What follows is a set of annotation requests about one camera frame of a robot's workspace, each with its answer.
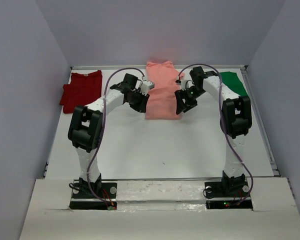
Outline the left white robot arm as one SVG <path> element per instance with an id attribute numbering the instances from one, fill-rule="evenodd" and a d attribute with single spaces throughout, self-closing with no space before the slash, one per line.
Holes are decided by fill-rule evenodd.
<path id="1" fill-rule="evenodd" d="M 70 185 L 72 189 L 105 201 L 99 196 L 102 175 L 97 154 L 105 132 L 106 117 L 126 103 L 136 112 L 145 113 L 149 91 L 154 87 L 155 84 L 145 76 L 139 79 L 127 73 L 119 83 L 109 86 L 107 82 L 104 94 L 94 102 L 74 108 L 67 136 L 78 155 L 80 176 L 77 185 Z"/>

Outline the pink t-shirt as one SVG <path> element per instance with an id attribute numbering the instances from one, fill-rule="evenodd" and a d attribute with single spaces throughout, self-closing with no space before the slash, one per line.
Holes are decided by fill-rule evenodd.
<path id="1" fill-rule="evenodd" d="M 179 120 L 176 114 L 177 100 L 175 92 L 180 89 L 176 84 L 179 72 L 171 61 L 164 63 L 147 62 L 146 73 L 148 80 L 154 83 L 146 105 L 147 120 Z"/>

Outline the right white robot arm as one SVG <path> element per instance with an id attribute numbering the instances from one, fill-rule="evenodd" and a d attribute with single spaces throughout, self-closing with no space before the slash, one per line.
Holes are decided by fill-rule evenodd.
<path id="1" fill-rule="evenodd" d="M 186 113 L 198 105 L 197 99 L 209 93 L 217 102 L 220 115 L 220 129 L 225 137 L 225 165 L 219 181 L 205 183 L 203 194 L 207 199 L 230 198 L 237 193 L 247 196 L 249 186 L 245 172 L 247 167 L 242 159 L 246 136 L 252 127 L 252 107 L 250 97 L 241 96 L 230 89 L 222 74 L 211 68 L 203 70 L 203 64 L 192 64 L 191 79 L 181 74 L 176 77 L 180 89 L 175 91 L 176 114 Z"/>

